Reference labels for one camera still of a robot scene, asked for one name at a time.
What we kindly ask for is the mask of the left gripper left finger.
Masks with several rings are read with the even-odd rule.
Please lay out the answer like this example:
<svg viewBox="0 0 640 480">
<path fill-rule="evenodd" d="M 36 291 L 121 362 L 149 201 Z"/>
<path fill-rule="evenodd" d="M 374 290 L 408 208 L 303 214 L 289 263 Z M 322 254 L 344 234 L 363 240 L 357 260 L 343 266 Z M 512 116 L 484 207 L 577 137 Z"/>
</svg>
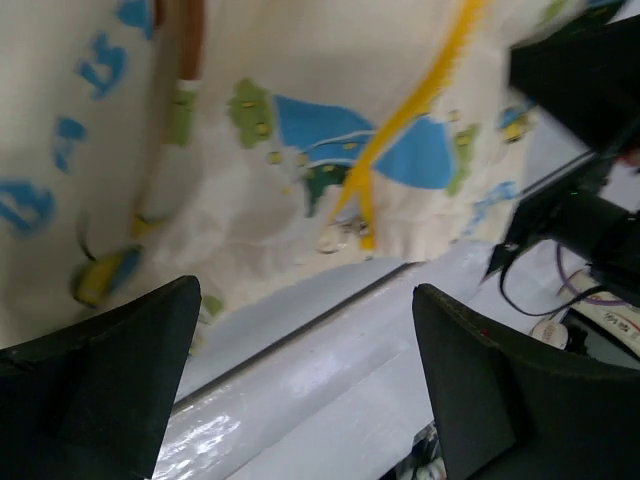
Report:
<svg viewBox="0 0 640 480">
<path fill-rule="evenodd" d="M 194 276 L 1 352 L 4 479 L 152 477 L 201 304 Z"/>
</svg>

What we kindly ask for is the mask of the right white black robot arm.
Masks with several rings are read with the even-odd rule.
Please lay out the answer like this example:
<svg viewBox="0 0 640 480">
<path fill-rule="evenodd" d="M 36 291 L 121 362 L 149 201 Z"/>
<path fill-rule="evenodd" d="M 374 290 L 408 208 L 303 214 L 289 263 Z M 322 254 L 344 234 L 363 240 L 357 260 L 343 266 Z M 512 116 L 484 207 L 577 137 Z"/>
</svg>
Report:
<svg viewBox="0 0 640 480">
<path fill-rule="evenodd" d="M 486 274 L 543 240 L 583 258 L 596 292 L 639 302 L 639 213 L 603 198 L 611 171 L 639 151 L 639 4 L 590 1 L 558 32 L 510 53 L 509 84 L 580 153 L 528 186 Z"/>
</svg>

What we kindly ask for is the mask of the yellow cream printed kids jacket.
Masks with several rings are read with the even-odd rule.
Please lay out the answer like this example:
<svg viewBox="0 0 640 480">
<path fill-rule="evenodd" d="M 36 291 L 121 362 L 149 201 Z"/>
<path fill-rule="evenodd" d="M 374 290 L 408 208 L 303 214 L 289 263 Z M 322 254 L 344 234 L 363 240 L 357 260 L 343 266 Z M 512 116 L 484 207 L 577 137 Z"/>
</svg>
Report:
<svg viewBox="0 0 640 480">
<path fill-rule="evenodd" d="M 208 317 L 498 242 L 513 46 L 583 1 L 5 1 L 1 344 L 195 275 Z"/>
</svg>

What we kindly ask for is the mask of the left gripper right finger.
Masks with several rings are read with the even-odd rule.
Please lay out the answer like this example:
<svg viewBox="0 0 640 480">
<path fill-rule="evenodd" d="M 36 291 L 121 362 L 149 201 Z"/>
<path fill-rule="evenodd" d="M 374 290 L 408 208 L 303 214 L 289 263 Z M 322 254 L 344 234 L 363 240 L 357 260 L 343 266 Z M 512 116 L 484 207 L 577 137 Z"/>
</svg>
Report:
<svg viewBox="0 0 640 480">
<path fill-rule="evenodd" d="M 546 345 L 430 284 L 412 313 L 449 478 L 638 478 L 636 370 Z"/>
</svg>

